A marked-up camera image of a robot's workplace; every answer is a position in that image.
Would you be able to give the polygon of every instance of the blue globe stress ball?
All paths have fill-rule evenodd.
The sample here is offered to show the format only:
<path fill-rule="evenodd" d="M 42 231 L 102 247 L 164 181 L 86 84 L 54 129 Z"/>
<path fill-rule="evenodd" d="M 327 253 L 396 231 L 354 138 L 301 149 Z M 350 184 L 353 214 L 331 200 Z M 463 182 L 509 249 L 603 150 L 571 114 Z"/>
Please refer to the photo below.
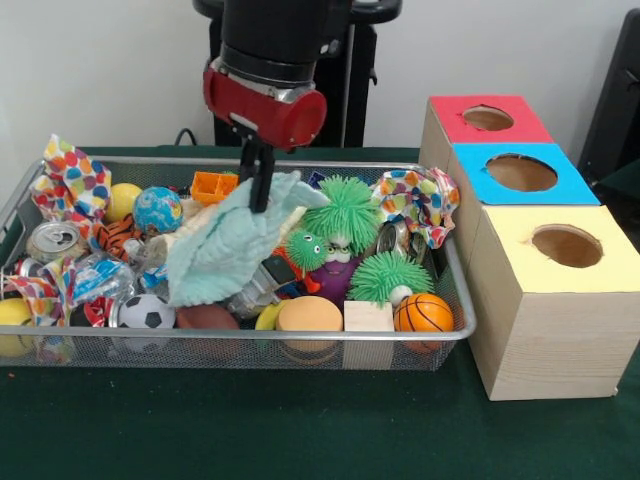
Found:
<path fill-rule="evenodd" d="M 147 188 L 136 198 L 133 218 L 146 234 L 173 232 L 182 225 L 180 197 L 165 187 Z"/>

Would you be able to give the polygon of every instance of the polka dot fabric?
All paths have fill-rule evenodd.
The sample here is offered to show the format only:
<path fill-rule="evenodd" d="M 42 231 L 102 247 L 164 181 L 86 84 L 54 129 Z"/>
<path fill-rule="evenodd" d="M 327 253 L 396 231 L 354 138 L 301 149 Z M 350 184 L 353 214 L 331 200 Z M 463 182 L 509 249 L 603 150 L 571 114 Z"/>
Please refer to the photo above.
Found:
<path fill-rule="evenodd" d="M 75 263 L 67 257 L 45 265 L 39 277 L 5 278 L 8 290 L 17 290 L 25 299 L 37 326 L 64 327 L 71 316 L 75 275 Z"/>
<path fill-rule="evenodd" d="M 31 185 L 31 197 L 47 220 L 76 224 L 93 248 L 94 234 L 111 197 L 111 171 L 82 150 L 52 135 L 44 151 L 45 174 Z"/>
<path fill-rule="evenodd" d="M 428 170 L 426 175 L 391 170 L 372 188 L 380 221 L 404 220 L 409 231 L 420 233 L 432 249 L 440 248 L 455 227 L 451 214 L 460 205 L 458 186 L 438 168 Z"/>

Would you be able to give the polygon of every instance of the yellow box top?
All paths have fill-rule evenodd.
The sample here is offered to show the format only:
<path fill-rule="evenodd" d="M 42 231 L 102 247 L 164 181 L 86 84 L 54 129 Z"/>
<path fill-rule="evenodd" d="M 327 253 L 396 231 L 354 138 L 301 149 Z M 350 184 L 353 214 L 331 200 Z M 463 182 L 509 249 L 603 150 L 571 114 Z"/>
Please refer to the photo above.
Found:
<path fill-rule="evenodd" d="M 640 255 L 607 207 L 484 211 L 523 292 L 640 292 Z"/>

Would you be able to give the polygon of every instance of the orange basketball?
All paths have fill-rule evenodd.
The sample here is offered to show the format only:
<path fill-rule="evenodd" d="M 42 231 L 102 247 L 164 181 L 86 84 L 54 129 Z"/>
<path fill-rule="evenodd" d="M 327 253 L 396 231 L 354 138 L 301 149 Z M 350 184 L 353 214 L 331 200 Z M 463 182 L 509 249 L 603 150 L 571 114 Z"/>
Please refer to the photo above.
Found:
<path fill-rule="evenodd" d="M 451 332 L 454 328 L 453 312 L 440 297 L 420 293 L 405 298 L 393 315 L 397 332 Z M 440 342 L 406 342 L 418 353 L 437 350 Z"/>

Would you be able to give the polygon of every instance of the wooden box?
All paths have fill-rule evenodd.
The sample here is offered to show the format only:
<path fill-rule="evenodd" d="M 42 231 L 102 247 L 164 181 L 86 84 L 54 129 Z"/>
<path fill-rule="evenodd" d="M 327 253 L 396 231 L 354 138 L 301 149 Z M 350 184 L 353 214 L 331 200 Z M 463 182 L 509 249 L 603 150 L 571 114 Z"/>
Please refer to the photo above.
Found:
<path fill-rule="evenodd" d="M 553 139 L 522 97 L 431 97 L 420 165 L 448 172 L 451 146 L 456 143 L 553 143 Z"/>
<path fill-rule="evenodd" d="M 489 398 L 613 395 L 640 338 L 638 272 L 606 207 L 484 207 L 468 280 Z"/>
<path fill-rule="evenodd" d="M 449 175 L 458 184 L 455 239 L 466 272 L 482 204 L 600 205 L 580 173 L 552 143 L 456 144 Z"/>

